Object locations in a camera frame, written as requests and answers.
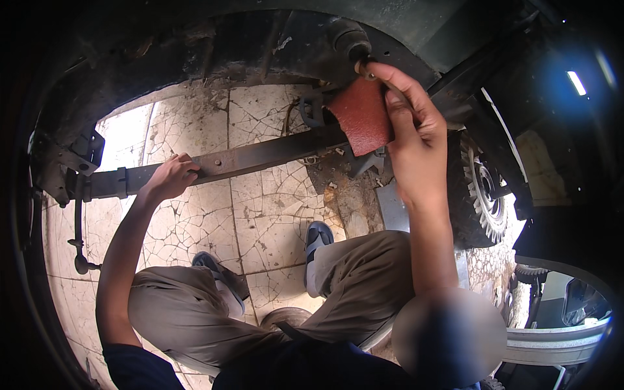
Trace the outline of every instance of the khaki pants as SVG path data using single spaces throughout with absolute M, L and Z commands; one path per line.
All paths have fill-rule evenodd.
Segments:
M 366 350 L 414 297 L 409 235 L 379 232 L 318 248 L 315 285 L 327 300 L 300 332 Z M 216 376 L 242 354 L 289 340 L 228 318 L 210 270 L 151 267 L 135 275 L 128 312 L 139 334 L 186 367 Z

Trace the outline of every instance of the dark blue shirt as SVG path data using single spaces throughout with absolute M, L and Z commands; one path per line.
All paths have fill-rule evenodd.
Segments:
M 104 346 L 103 354 L 120 390 L 183 389 L 171 364 L 142 348 L 110 344 Z M 234 360 L 222 369 L 212 388 L 391 390 L 420 386 L 403 368 L 349 342 L 303 339 Z

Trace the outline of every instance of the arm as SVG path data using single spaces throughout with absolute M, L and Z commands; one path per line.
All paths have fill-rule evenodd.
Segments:
M 396 86 L 414 108 L 412 114 L 395 93 L 386 93 L 395 136 L 388 152 L 399 195 L 409 212 L 414 291 L 457 287 L 446 196 L 446 121 L 418 81 L 377 62 L 368 64 L 368 69 Z
M 181 195 L 197 178 L 196 173 L 187 172 L 198 169 L 186 153 L 173 155 L 140 189 L 117 228 L 104 256 L 95 299 L 95 320 L 102 344 L 141 347 L 128 319 L 128 297 L 145 232 L 160 202 Z

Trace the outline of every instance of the foot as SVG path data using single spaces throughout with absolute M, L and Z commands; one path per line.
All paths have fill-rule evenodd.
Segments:
M 334 234 L 325 222 L 314 221 L 308 225 L 308 232 L 306 234 L 306 268 L 305 277 L 303 278 L 303 285 L 308 290 L 310 296 L 318 296 L 316 288 L 310 286 L 308 288 L 308 280 L 311 284 L 314 281 L 314 251 L 321 246 L 334 243 Z
M 217 289 L 230 309 L 230 316 L 240 318 L 243 314 L 245 314 L 245 304 L 243 300 L 240 299 L 240 296 L 231 287 L 230 282 L 227 278 L 225 278 L 223 273 L 219 271 L 214 257 L 212 257 L 208 252 L 202 251 L 193 257 L 191 265 L 208 267 L 210 271 L 212 271 Z

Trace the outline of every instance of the sleeve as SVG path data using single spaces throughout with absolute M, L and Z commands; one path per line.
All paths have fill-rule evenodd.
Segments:
M 143 348 L 107 344 L 102 354 L 119 390 L 184 389 L 171 364 Z

